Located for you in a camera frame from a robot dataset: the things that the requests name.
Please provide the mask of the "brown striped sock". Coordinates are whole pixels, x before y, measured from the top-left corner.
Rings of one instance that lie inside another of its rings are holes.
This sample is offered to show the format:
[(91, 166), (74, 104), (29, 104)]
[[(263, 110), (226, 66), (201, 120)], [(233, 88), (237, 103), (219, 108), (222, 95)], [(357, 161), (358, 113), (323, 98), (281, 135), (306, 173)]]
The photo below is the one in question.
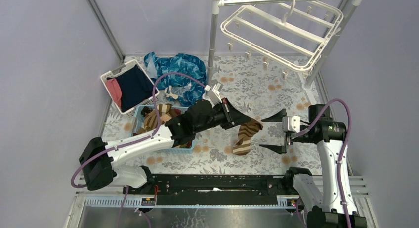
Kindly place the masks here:
[(238, 142), (233, 146), (232, 152), (235, 155), (246, 155), (251, 150), (252, 137), (263, 130), (263, 125), (256, 119), (241, 124), (238, 132)]

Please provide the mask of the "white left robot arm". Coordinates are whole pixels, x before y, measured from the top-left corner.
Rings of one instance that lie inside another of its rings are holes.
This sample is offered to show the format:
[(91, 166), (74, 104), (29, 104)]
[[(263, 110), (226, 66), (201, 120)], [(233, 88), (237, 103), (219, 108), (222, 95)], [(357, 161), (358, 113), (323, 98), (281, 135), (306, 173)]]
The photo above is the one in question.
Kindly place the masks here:
[(146, 166), (127, 166), (126, 162), (145, 153), (186, 144), (195, 139), (196, 133), (210, 128), (220, 126), (227, 130), (250, 120), (226, 98), (215, 106), (207, 100), (200, 100), (154, 131), (109, 142), (95, 137), (79, 157), (80, 167), (72, 177), (72, 186), (96, 191), (110, 184), (119, 184), (147, 194), (153, 189), (150, 170)]

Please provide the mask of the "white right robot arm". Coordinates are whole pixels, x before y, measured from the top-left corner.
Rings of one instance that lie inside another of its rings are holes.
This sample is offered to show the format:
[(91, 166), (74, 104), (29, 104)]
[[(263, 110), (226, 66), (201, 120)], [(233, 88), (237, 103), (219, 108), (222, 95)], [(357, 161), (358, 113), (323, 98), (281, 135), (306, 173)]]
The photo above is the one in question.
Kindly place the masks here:
[(347, 144), (351, 124), (334, 121), (327, 104), (308, 108), (308, 123), (299, 116), (289, 116), (285, 109), (265, 118), (265, 122), (282, 123), (284, 145), (266, 145), (271, 151), (284, 153), (292, 143), (316, 145), (319, 153), (323, 189), (314, 184), (309, 169), (290, 167), (283, 177), (287, 193), (299, 194), (295, 207), (307, 228), (366, 228), (367, 219), (358, 213), (350, 190), (347, 168)]

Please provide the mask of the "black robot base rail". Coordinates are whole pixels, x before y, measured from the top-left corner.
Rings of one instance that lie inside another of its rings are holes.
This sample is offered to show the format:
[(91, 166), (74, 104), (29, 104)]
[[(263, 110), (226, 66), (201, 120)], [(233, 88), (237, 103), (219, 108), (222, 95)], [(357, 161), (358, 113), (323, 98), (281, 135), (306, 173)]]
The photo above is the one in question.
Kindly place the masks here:
[(277, 197), (298, 197), (290, 176), (154, 174), (141, 188), (123, 191), (150, 195), (160, 206), (278, 205)]

